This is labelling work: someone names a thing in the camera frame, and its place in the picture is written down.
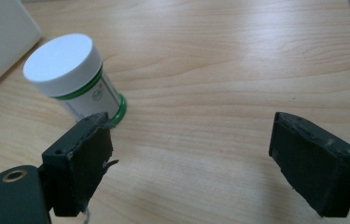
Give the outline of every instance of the white lid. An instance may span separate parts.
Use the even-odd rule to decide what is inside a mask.
[[[62,35],[38,48],[27,59],[23,75],[41,92],[58,97],[79,90],[93,79],[102,57],[84,34]]]

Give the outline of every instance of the black object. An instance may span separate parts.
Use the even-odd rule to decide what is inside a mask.
[[[276,113],[269,154],[288,183],[322,217],[350,209],[350,145],[312,122]]]
[[[107,114],[89,116],[49,147],[43,164],[26,165],[0,174],[0,224],[50,223],[85,212],[107,169],[113,147]]]

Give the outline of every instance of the wooden table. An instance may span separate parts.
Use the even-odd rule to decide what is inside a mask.
[[[43,31],[37,46],[90,35],[128,100],[91,223],[350,223],[319,217],[268,156],[276,111],[350,143],[347,1],[25,5]],[[23,78],[26,57],[0,79],[0,172],[40,165],[74,125]]]

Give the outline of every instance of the white container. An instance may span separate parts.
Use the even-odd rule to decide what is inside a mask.
[[[87,35],[50,40],[27,59],[23,74],[42,93],[57,99],[76,120],[107,112],[115,126],[125,115],[125,98],[105,75],[102,57]]]

